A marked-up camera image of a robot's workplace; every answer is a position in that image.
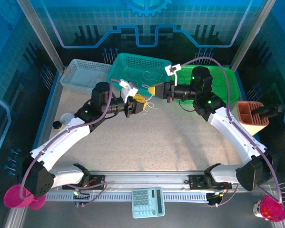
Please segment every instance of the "metal post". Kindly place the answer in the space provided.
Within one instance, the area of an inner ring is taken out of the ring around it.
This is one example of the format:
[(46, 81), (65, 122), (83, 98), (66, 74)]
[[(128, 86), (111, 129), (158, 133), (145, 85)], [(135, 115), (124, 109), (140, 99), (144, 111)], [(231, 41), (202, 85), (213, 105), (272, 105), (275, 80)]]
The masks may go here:
[(262, 5), (261, 9), (259, 10), (255, 22), (252, 23), (249, 31), (247, 32), (242, 44), (240, 45), (236, 55), (234, 56), (232, 63), (231, 63), (231, 70), (234, 72), (238, 68), (239, 64), (243, 60), (246, 52), (248, 51), (250, 45), (252, 44), (253, 40), (255, 39), (256, 35), (260, 31), (261, 26), (263, 25), (266, 17), (268, 16), (271, 8), (275, 4), (276, 0), (268, 0), (265, 1), (265, 4)]
[(43, 27), (37, 13), (35, 12), (33, 6), (31, 5), (29, 0), (17, 0), (18, 4), (22, 8), (25, 16), (27, 17), (29, 23), (31, 24), (33, 30), (37, 34), (39, 40), (41, 41), (43, 47), (48, 53), (50, 59), (55, 65), (56, 69), (63, 73), (64, 65), (62, 60), (60, 59), (55, 47), (53, 46), (45, 28)]

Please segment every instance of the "white plastic basket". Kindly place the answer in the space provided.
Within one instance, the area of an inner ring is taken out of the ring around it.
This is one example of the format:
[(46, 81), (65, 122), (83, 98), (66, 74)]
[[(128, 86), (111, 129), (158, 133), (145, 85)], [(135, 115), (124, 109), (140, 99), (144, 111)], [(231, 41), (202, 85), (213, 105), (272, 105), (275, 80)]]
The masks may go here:
[(106, 82), (112, 65), (73, 59), (60, 82), (70, 91), (91, 94), (98, 82)]

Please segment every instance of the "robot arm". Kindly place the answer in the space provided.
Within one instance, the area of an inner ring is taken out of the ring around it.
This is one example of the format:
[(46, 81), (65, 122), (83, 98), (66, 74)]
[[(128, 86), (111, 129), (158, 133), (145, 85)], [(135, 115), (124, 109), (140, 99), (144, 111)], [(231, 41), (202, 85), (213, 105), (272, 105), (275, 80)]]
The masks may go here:
[[(146, 107), (144, 97), (136, 95), (138, 90), (131, 83), (122, 80), (120, 84), (124, 89), (120, 92), (120, 98), (113, 95), (107, 114), (124, 112), (129, 118), (131, 114), (143, 111)], [(93, 125), (82, 126), (101, 117), (108, 103), (108, 94), (109, 83), (98, 83), (92, 90), (90, 104), (84, 104), (64, 129), (40, 147), (32, 150), (27, 157), (19, 158), (21, 165), (16, 170), (16, 175), (18, 181), (21, 182), (32, 161), (39, 153), (43, 153), (33, 165), (25, 182), (25, 188), (33, 195), (40, 197), (56, 186), (66, 184), (84, 186), (89, 181), (89, 171), (79, 164), (63, 169), (52, 169), (52, 167), (70, 147), (104, 122), (105, 119), (103, 118)]]
[[(166, 67), (167, 72), (171, 71), (169, 75), (178, 70), (177, 65)], [(169, 81), (150, 87), (149, 92), (166, 99), (168, 103), (174, 99), (193, 100), (195, 111), (218, 129), (236, 149), (243, 165), (217, 164), (208, 168), (205, 175), (208, 175), (213, 183), (240, 183), (246, 190), (251, 191), (272, 178), (269, 167), (256, 148), (258, 147), (274, 166), (276, 162), (273, 161), (276, 158), (269, 154), (267, 148), (253, 138), (232, 114), (231, 119), (227, 116), (226, 104), (212, 92), (212, 76), (208, 68), (195, 67), (189, 85), (176, 85)], [(244, 137), (241, 131), (246, 133), (247, 137)]]
[[(161, 98), (167, 99), (167, 102), (172, 102), (174, 99), (194, 100), (193, 106), (196, 112), (201, 115), (205, 121), (209, 122), (216, 129), (218, 129), (227, 140), (233, 145), (238, 152), (243, 165), (221, 165), (216, 164), (205, 170), (204, 179), (207, 182), (207, 187), (218, 186), (222, 182), (240, 183), (247, 190), (254, 190), (261, 184), (269, 180), (272, 175), (265, 161), (256, 151), (255, 147), (245, 138), (235, 124), (243, 130), (246, 130), (236, 121), (231, 115), (231, 120), (226, 116), (226, 104), (214, 93), (212, 93), (212, 76), (205, 67), (195, 67), (192, 71), (191, 82), (189, 85), (176, 85), (175, 82), (165, 82), (150, 87), (148, 90), (151, 94)], [(133, 85), (131, 83), (122, 82), (123, 87), (120, 98), (113, 96), (109, 104), (108, 114), (116, 114), (124, 112), (129, 118), (131, 114), (137, 114), (144, 110), (146, 102), (143, 97), (135, 96), (133, 92)], [(84, 123), (90, 123), (98, 119), (104, 112), (108, 102), (109, 84), (102, 82), (98, 83), (92, 91), (92, 99), (90, 104), (84, 105), (75, 113), (70, 123), (61, 131), (68, 131), (70, 127), (79, 126)], [(75, 130), (69, 131), (53, 144), (51, 144), (47, 151), (37, 160), (33, 166), (25, 187), (39, 197), (51, 188), (65, 184), (77, 184), (78, 186), (85, 186), (89, 181), (89, 171), (79, 164), (74, 164), (71, 167), (60, 170), (52, 169), (56, 161), (77, 141), (87, 136), (94, 131), (104, 119), (96, 124), (83, 126)], [(42, 151), (51, 140), (43, 144), (37, 149), (34, 149), (30, 156), (23, 158), (20, 164), (22, 166), (17, 169), (18, 181), (21, 182), (28, 166), (34, 158)], [(259, 149), (265, 152), (265, 146), (256, 142)], [(265, 152), (266, 157), (273, 163), (272, 155)]]

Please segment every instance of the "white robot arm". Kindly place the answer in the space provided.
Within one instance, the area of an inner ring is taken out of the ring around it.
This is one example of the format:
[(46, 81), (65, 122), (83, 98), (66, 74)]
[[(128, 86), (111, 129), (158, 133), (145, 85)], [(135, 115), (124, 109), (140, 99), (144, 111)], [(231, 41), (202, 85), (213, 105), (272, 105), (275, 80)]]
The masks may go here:
[[(211, 92), (212, 79), (208, 79), (210, 74), (208, 70), (206, 71), (204, 68), (199, 69), (200, 72), (194, 77), (196, 81), (191, 82), (190, 85), (178, 84), (175, 86), (175, 84), (170, 81), (149, 88), (149, 92), (161, 99), (167, 99), (168, 102), (171, 102), (174, 98), (194, 100), (193, 106), (197, 113), (218, 129), (236, 149), (243, 164), (217, 164), (206, 169), (205, 175), (211, 181), (209, 182), (209, 187), (211, 187), (211, 184), (213, 183), (229, 182), (240, 183), (247, 190), (253, 190), (270, 179), (271, 174), (262, 158), (260, 158), (259, 152), (256, 151), (256, 148), (249, 140), (239, 132), (234, 124), (237, 124), (237, 126), (248, 135), (249, 133), (232, 115), (231, 120), (226, 116), (226, 104)], [(33, 166), (25, 183), (25, 187), (35, 196), (42, 196), (48, 192), (50, 188), (56, 186), (77, 184), (78, 186), (83, 187), (86, 185), (86, 182), (88, 182), (89, 171), (79, 164), (74, 164), (63, 169), (52, 169), (52, 167), (70, 147), (91, 133), (104, 121), (104, 119), (102, 119), (94, 125), (82, 126), (71, 131), (68, 130), (71, 127), (89, 123), (101, 116), (104, 110), (103, 107), (105, 107), (107, 103), (107, 96), (105, 95), (108, 94), (109, 86), (108, 83), (104, 82), (99, 84), (93, 89), (91, 103), (89, 105), (84, 105), (79, 109), (75, 114), (75, 118), (73, 118), (61, 132), (54, 136), (54, 138), (64, 131), (68, 132), (59, 137), (54, 143), (51, 143), (45, 153)], [(124, 92), (125, 91), (122, 91), (122, 96), (120, 98), (114, 98), (111, 101), (107, 113), (124, 111), (126, 116), (129, 117), (131, 114), (137, 114), (145, 108), (145, 103), (141, 100), (129, 97)], [(128, 102), (124, 103), (123, 98), (129, 99)], [(264, 145), (257, 142), (251, 135), (249, 137), (257, 144), (259, 149), (263, 152), (266, 151)], [(32, 150), (30, 156), (23, 158), (21, 168), (17, 169), (19, 181), (22, 180), (29, 164), (43, 151), (43, 148), (46, 147), (51, 140), (52, 139), (41, 145), (39, 148)], [(268, 156), (271, 161), (273, 160), (269, 154), (266, 154), (266, 156)]]

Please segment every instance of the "calculator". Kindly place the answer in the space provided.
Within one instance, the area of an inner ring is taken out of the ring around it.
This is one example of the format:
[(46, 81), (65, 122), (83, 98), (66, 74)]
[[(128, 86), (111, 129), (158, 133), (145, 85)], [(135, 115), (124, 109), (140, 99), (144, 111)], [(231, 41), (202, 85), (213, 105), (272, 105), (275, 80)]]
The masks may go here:
[(162, 188), (136, 189), (132, 191), (133, 218), (149, 218), (165, 215)]

